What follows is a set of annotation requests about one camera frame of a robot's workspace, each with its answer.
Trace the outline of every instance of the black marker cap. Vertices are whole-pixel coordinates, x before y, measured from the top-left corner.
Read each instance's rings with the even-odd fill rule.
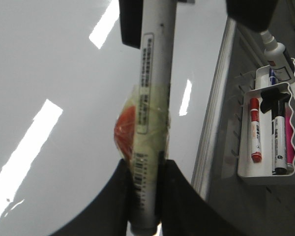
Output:
[[[262,103],[260,104],[260,111],[264,114],[272,109],[274,102],[280,97],[280,90],[276,87],[265,88],[261,92]]]
[[[275,173],[276,173],[277,175],[285,175],[286,172],[287,172],[287,170],[286,170],[285,168],[282,168],[282,167],[280,167],[280,168],[275,168]]]
[[[288,93],[281,93],[280,98],[274,102],[272,110],[274,110],[275,117],[285,117],[285,103],[289,101],[290,95]]]
[[[274,111],[274,109],[271,109],[271,118],[272,118],[272,120],[275,119],[275,111]]]

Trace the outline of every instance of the whiteboard marker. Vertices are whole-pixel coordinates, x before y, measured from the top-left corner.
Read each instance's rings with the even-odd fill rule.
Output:
[[[259,123],[259,101],[257,98],[250,99],[251,116],[251,158],[258,163],[262,160]]]
[[[274,102],[272,108],[275,113],[274,118],[274,138],[275,138],[275,159],[274,169],[277,175],[284,175],[287,172],[287,155],[285,139],[285,103],[290,95],[282,93],[281,97]]]

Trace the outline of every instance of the label sticker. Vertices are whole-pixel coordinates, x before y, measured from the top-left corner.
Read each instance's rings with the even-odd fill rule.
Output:
[[[294,72],[295,72],[295,67],[294,67],[293,61],[292,61],[292,59],[291,59],[291,57],[290,57],[290,54],[289,54],[289,52],[287,51],[286,48],[285,48],[285,50],[284,50],[284,52],[283,52],[283,55],[284,55],[284,57],[285,57],[287,63],[289,64],[289,66],[290,66],[292,72],[294,73]]]
[[[277,69],[273,68],[272,70],[275,73],[276,79],[279,81],[287,81],[292,79],[285,66]]]
[[[153,56],[154,35],[152,33],[143,36],[142,58],[141,58],[141,80],[139,87],[139,104],[137,133],[148,132],[148,114],[152,78],[152,56]]]

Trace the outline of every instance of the white plastic holder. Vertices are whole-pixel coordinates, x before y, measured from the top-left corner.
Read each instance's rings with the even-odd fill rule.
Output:
[[[290,124],[293,129],[292,146],[295,149],[295,82],[293,84],[284,82],[268,86],[268,72],[269,66],[259,68],[256,71],[257,89],[247,92],[244,96],[237,173],[248,184],[295,184],[295,156],[293,160],[294,170],[291,173],[288,172],[286,175],[272,174],[271,111],[268,111],[265,114],[263,114],[261,111],[259,112],[262,161],[260,163],[254,163],[251,158],[251,116],[249,110],[249,102],[251,98],[255,97],[259,100],[259,103],[261,104],[261,92],[268,87],[277,87],[281,93],[288,93],[291,95],[288,105],[292,110]]]

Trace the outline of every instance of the red marker cap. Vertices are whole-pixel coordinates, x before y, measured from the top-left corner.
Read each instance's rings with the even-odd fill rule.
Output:
[[[259,110],[259,100],[255,97],[250,99],[250,109],[258,109]]]
[[[261,157],[261,153],[260,152],[256,152],[254,154],[251,155],[251,158],[253,160],[254,163],[258,163],[261,162],[262,157]]]

